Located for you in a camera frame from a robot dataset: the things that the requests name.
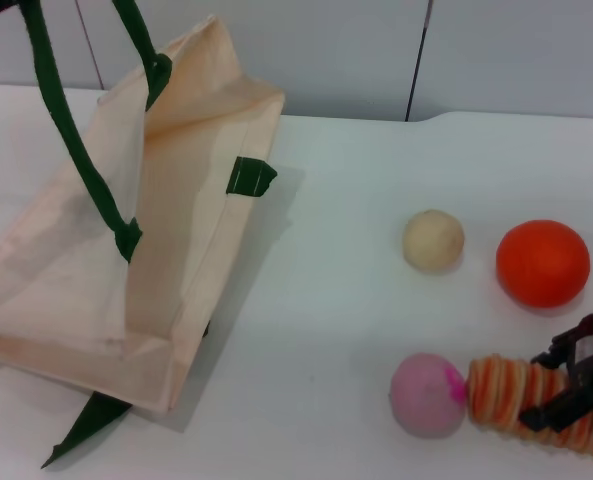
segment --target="orange striped object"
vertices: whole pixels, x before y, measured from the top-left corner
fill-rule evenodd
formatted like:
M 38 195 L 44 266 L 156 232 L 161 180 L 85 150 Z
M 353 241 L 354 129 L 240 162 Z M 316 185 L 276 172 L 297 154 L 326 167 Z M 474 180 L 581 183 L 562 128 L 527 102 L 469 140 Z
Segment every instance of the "orange striped object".
M 562 370 L 547 370 L 499 355 L 474 360 L 467 380 L 469 415 L 474 423 L 524 440 L 593 455 L 593 412 L 561 433 L 549 428 L 535 433 L 518 420 L 520 412 L 546 404 L 567 385 Z

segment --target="canvas tote bag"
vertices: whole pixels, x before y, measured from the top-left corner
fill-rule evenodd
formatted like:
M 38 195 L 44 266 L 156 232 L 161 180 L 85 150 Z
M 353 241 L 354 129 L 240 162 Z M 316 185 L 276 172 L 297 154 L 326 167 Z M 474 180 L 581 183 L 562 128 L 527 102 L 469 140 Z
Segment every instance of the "canvas tote bag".
M 141 67 L 101 97 L 84 136 L 142 231 L 131 264 L 71 161 L 0 238 L 0 362 L 155 411 L 178 400 L 275 175 L 284 103 L 242 73 L 214 17 L 163 53 L 173 68 L 155 102 Z

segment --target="toy fruit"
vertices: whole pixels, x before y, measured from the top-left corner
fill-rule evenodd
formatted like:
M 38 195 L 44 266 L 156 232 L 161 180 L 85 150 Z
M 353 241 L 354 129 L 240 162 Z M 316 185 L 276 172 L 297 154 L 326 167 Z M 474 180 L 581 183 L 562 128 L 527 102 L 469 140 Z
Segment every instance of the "toy fruit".
M 460 257 L 465 234 L 460 222 L 440 210 L 417 213 L 403 234 L 403 255 L 413 267 L 439 272 Z
M 496 272 L 505 290 L 536 308 L 566 304 L 589 278 L 589 251 L 574 230 L 553 220 L 512 228 L 496 252 Z
M 390 401 L 394 417 L 412 435 L 442 438 L 455 432 L 465 417 L 465 381 L 438 355 L 407 357 L 392 378 Z

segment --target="green bag handle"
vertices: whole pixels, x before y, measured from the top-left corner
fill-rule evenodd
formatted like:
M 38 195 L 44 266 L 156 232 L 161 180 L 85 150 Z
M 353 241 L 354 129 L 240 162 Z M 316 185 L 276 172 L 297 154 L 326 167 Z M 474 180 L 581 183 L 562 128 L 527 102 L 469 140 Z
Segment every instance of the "green bag handle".
M 142 232 L 135 218 L 126 223 L 121 217 L 112 192 L 96 170 L 89 158 L 85 144 L 80 138 L 58 75 L 40 0 L 20 0 L 18 5 L 32 44 L 36 78 L 45 106 L 63 137 L 76 170 L 78 170 L 98 212 L 114 232 L 116 246 L 120 254 L 130 262 Z
M 149 110 L 169 83 L 172 75 L 172 61 L 167 55 L 156 53 L 147 25 L 134 0 L 112 0 L 112 3 L 143 62 L 149 86 L 145 110 Z

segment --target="foam ball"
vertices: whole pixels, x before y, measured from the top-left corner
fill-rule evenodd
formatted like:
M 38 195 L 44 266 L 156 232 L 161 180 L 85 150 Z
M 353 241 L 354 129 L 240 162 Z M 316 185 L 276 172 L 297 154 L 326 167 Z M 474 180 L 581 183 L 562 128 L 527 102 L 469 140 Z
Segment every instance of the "foam ball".
M 394 417 L 417 437 L 444 438 L 454 433 L 465 418 L 466 400 L 462 375 L 438 355 L 412 355 L 392 378 Z
M 403 256 L 419 270 L 438 272 L 456 263 L 464 244 L 465 233 L 456 218 L 440 210 L 427 210 L 407 223 Z

